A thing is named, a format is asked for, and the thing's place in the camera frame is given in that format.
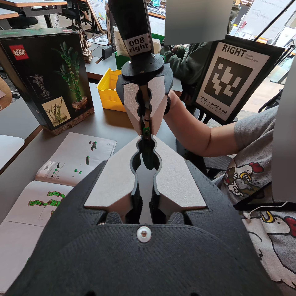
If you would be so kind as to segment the person's right forearm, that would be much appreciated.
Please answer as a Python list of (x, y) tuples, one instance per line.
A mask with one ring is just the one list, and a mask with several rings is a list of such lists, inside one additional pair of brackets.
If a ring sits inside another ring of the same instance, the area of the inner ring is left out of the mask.
[(185, 149), (201, 157), (219, 157), (237, 154), (235, 123), (210, 128), (196, 119), (183, 105), (174, 91), (170, 90), (171, 105), (164, 120)]

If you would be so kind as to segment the grey chicken print t-shirt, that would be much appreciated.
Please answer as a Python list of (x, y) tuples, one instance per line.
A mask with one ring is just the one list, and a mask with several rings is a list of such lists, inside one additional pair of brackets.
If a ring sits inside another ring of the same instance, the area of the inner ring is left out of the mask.
[(224, 176), (214, 183), (238, 207), (257, 256), (282, 295), (295, 295), (295, 203), (278, 208), (287, 198), (274, 199), (272, 195), (271, 159), (277, 109), (273, 107), (235, 123), (239, 153)]

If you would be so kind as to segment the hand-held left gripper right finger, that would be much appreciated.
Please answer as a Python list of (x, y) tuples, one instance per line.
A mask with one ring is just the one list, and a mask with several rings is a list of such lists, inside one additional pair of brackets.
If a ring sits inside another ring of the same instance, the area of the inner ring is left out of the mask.
[(186, 161), (155, 135), (151, 135), (149, 169), (155, 168), (149, 202), (153, 224), (165, 224), (174, 212), (204, 210), (206, 202)]

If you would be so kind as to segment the white paper bag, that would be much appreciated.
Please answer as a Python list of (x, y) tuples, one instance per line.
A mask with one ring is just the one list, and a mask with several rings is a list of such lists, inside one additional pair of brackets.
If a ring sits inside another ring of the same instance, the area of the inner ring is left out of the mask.
[(115, 41), (117, 56), (122, 55), (122, 56), (129, 57), (124, 41), (116, 26), (113, 26), (113, 33), (114, 33), (114, 41)]

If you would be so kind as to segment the yellow plastic bin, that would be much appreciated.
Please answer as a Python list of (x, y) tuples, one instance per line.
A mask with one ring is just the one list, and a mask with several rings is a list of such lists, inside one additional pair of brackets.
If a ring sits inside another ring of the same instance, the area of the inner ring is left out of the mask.
[(110, 68), (97, 85), (103, 109), (125, 112), (125, 108), (116, 92), (116, 83), (121, 70), (112, 71)]

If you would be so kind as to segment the green plastic bin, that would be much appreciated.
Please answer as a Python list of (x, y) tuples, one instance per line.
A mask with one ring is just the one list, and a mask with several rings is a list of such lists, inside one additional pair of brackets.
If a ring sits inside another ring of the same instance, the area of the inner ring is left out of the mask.
[[(153, 40), (153, 47), (154, 47), (154, 54), (159, 54), (161, 50), (161, 42), (165, 36), (154, 34), (152, 33), (152, 40)], [(115, 59), (116, 59), (116, 66), (118, 70), (121, 70), (123, 65), (130, 60), (130, 57), (126, 56), (117, 56), (117, 52), (115, 52)]]

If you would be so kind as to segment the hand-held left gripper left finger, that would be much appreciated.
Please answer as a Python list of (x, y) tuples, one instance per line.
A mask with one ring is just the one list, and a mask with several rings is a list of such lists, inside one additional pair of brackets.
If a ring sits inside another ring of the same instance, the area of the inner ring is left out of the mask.
[(123, 222), (139, 224), (142, 198), (136, 170), (141, 165), (138, 136), (110, 157), (84, 207), (117, 212)]

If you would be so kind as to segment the wood edged desk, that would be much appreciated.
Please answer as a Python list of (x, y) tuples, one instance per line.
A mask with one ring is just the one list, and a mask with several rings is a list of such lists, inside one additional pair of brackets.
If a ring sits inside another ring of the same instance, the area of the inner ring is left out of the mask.
[(1, 0), (2, 4), (21, 8), (26, 17), (44, 16), (62, 12), (62, 0)]

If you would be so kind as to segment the whiteboard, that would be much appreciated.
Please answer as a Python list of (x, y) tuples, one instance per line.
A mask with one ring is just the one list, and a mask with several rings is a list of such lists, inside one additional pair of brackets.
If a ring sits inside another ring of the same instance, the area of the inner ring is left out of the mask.
[[(245, 26), (241, 26), (238, 32), (259, 35), (290, 2), (290, 0), (255, 0), (242, 22)], [(294, 2), (261, 36), (266, 39), (275, 39), (295, 9), (296, 3)]]

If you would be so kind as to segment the white side table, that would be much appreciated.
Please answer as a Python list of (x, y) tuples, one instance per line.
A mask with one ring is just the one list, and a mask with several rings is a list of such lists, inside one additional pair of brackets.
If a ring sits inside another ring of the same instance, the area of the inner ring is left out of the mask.
[(5, 167), (24, 143), (22, 138), (0, 135), (0, 169)]

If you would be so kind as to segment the black lego set box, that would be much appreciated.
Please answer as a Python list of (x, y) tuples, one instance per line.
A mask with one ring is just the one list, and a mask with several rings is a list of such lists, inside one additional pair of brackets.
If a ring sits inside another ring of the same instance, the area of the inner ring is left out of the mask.
[(78, 32), (1, 30), (1, 66), (39, 124), (54, 135), (94, 113)]

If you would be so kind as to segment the wooden tower model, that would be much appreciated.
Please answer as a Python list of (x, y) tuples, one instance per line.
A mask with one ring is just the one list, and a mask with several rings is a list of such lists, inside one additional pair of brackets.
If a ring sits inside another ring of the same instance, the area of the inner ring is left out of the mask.
[(81, 44), (81, 47), (82, 47), (82, 53), (83, 53), (84, 61), (85, 61), (85, 63), (90, 64), (91, 60), (93, 58), (92, 50), (89, 49), (90, 46), (87, 43), (87, 39), (85, 37), (85, 34), (84, 34), (81, 23), (78, 23), (78, 34), (79, 34), (79, 37), (80, 37), (80, 44)]

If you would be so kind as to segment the black swivel chair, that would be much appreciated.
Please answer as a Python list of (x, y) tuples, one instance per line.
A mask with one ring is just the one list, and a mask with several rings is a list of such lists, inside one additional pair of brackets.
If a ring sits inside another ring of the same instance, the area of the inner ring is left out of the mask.
[(62, 12), (59, 13), (60, 16), (66, 17), (75, 22), (75, 25), (78, 24), (78, 14), (82, 17), (81, 22), (92, 25), (92, 22), (89, 19), (89, 6), (86, 1), (67, 1), (67, 5), (61, 6)]

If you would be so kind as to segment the green lego leaf piece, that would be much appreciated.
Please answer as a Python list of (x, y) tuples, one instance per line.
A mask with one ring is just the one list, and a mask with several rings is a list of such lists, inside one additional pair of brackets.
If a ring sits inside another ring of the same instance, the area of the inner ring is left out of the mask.
[(142, 159), (144, 165), (148, 170), (154, 168), (154, 152), (155, 142), (150, 134), (150, 128), (145, 127), (142, 129), (142, 140), (141, 140), (141, 150), (142, 150)]

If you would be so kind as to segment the black framed marker sign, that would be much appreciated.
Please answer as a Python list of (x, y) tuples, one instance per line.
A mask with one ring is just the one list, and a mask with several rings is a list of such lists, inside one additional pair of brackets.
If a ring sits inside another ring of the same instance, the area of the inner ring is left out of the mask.
[(192, 106), (229, 124), (276, 66), (285, 48), (231, 35), (212, 43)]

